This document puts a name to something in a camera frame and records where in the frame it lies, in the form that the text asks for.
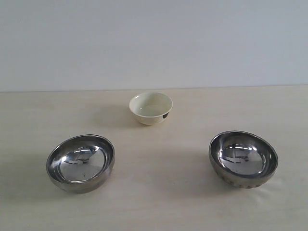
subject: bowl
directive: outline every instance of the bowl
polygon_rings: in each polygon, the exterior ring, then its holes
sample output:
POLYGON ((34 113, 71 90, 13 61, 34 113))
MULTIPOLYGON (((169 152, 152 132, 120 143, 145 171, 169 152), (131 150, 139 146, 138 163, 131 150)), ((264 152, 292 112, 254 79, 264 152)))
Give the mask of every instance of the bowl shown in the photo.
POLYGON ((58 145, 49 155, 46 170, 52 183, 64 191, 88 193, 110 176, 115 151, 98 135, 81 135, 58 145))
POLYGON ((145 125, 163 122, 171 111, 173 102, 170 97, 162 93, 146 92, 133 97, 129 102, 129 109, 136 120, 145 125))
POLYGON ((214 137, 209 158, 224 181, 247 189, 267 182, 278 165, 274 148, 259 136, 244 131, 226 131, 214 137))

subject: white wall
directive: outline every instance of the white wall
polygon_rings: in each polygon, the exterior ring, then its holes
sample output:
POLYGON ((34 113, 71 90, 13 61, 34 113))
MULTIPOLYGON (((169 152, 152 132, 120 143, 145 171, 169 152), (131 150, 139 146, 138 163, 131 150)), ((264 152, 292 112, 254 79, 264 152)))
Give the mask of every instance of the white wall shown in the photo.
POLYGON ((308 84, 307 0, 0 0, 0 91, 308 84))

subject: metal bowl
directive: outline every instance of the metal bowl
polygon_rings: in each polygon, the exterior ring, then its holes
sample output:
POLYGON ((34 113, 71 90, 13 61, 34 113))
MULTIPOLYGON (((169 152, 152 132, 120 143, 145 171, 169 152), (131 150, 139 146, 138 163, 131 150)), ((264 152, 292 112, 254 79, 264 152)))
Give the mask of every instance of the metal bowl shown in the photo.
POLYGON ((244 131, 226 131, 210 143, 209 158, 216 173, 239 188, 255 188, 274 174, 278 157, 264 139, 244 131))
POLYGON ((115 163, 113 145, 97 135, 70 138, 49 155, 46 170, 51 181, 67 192, 87 193, 101 186, 115 163))

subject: bowl rim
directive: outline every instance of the bowl rim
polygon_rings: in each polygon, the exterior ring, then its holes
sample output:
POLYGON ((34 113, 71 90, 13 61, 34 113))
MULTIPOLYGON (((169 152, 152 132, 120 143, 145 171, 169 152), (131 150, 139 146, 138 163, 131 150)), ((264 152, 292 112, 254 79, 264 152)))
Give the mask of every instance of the bowl rim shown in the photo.
POLYGON ((250 132, 247 132, 247 131, 241 131, 241 130, 229 130, 229 131, 224 131, 224 132, 221 132, 219 134, 217 134, 210 142, 210 145, 209 145, 209 150, 208 150, 208 154, 210 156, 210 158, 213 159, 213 161, 219 166, 219 168, 227 171, 228 173, 234 175, 234 176, 237 176, 237 177, 240 177, 240 178, 243 178, 243 179, 263 179, 265 177, 268 177, 270 176, 271 174, 273 174, 276 169, 277 169, 277 166, 278 166, 278 155, 275 151, 275 149, 270 145, 270 143, 268 143, 265 139, 253 134, 253 133, 250 133, 250 132), (213 158, 213 155, 212 155, 212 152, 211 152, 211 147, 212 147, 212 144, 213 142, 221 135, 224 135, 224 134, 227 134, 227 133, 234 133, 234 132, 238 132, 238 133, 241 133, 241 134, 244 134, 244 135, 250 135, 250 136, 253 136, 259 140, 261 140, 262 142, 264 142, 266 145, 268 145, 268 147, 272 150, 274 156, 275 156, 275 159, 276 159, 276 164, 275 164, 275 167, 272 171, 270 171, 269 173, 267 173, 266 175, 262 176, 262 177, 253 177, 251 175, 245 175, 245 174, 238 174, 238 173, 235 173, 235 172, 232 172, 231 170, 229 170, 228 168, 223 168, 221 163, 217 162, 214 158, 213 158))
POLYGON ((103 137, 103 136, 100 136, 100 135, 95 135, 95 134, 84 134, 84 135, 78 135, 78 136, 71 137, 71 138, 69 138, 69 139, 63 141, 62 143, 58 144, 58 145, 52 150, 52 152, 49 154, 49 156, 48 156, 48 158, 47 158, 47 161, 46 161, 45 168, 46 168, 46 171, 47 171, 48 176, 49 176, 51 179, 53 179, 53 180, 55 180, 56 182, 58 182, 58 183, 61 183, 61 184, 70 184, 70 185, 83 184, 83 183, 87 183, 87 182, 90 182, 90 181, 92 181, 92 180, 98 178, 101 174, 103 174, 104 172, 106 172, 106 171, 109 169, 109 166, 112 164, 114 158, 115 158, 115 148, 114 148, 114 146, 112 145, 112 143, 111 143, 107 138, 105 138, 105 137, 103 137), (88 136, 88 137, 97 137, 97 138, 103 139, 104 141, 106 141, 106 142, 111 146, 111 148, 112 148, 112 158, 111 158, 111 160, 109 161, 109 164, 108 164, 107 166, 105 166, 105 167, 102 167, 102 169, 101 169, 97 174, 95 174, 93 177, 91 177, 91 178, 89 178, 89 179, 87 179, 87 180, 80 180, 80 181, 76 181, 76 182, 71 182, 71 181, 59 181, 59 180, 55 179, 54 177, 52 177, 52 176, 50 175, 49 171, 48 171, 48 169, 49 169, 48 162, 51 160, 51 157, 52 157, 52 155, 54 154, 54 152, 55 152, 57 149, 59 149, 59 148, 60 148, 63 144, 65 144, 66 142, 71 141, 71 140, 73 140, 73 139, 80 138, 80 137, 86 137, 86 136, 88 136))
POLYGON ((135 95, 133 98, 131 98, 131 100, 129 101, 128 107, 129 107, 130 111, 131 111, 133 114, 137 115, 137 116, 140 116, 140 117, 143 117, 143 118, 157 118, 157 117, 163 116, 163 115, 165 115, 165 114, 168 114, 168 113, 172 110, 172 108, 173 108, 173 101, 172 101, 171 97, 169 97, 168 95, 166 95, 166 94, 164 94, 164 93, 155 92, 155 91, 142 92, 142 93, 140 93, 140 94, 135 95), (143 116, 143 115, 140 115, 140 114, 134 112, 134 111, 131 109, 131 104, 132 104, 132 102, 133 102, 138 96, 146 95, 146 94, 158 94, 158 95, 166 96, 166 97, 171 101, 171 106, 170 106, 169 110, 167 110, 166 112, 164 112, 164 113, 162 113, 162 114, 160 114, 160 115, 156 115, 156 116, 155 116, 155 115, 154 115, 154 116, 145 116, 145 115, 143 116))

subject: table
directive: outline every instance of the table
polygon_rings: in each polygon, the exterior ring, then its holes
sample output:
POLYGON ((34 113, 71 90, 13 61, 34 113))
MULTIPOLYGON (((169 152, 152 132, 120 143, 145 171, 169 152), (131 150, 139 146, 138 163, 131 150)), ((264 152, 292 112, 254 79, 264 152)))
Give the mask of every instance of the table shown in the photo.
POLYGON ((308 86, 157 90, 174 107, 155 126, 128 103, 142 90, 0 93, 1 231, 305 231, 308 86), (214 173, 211 139, 244 130, 277 151, 275 175, 237 189, 214 173), (45 162, 62 141, 97 134, 115 146, 100 188, 61 191, 45 162))

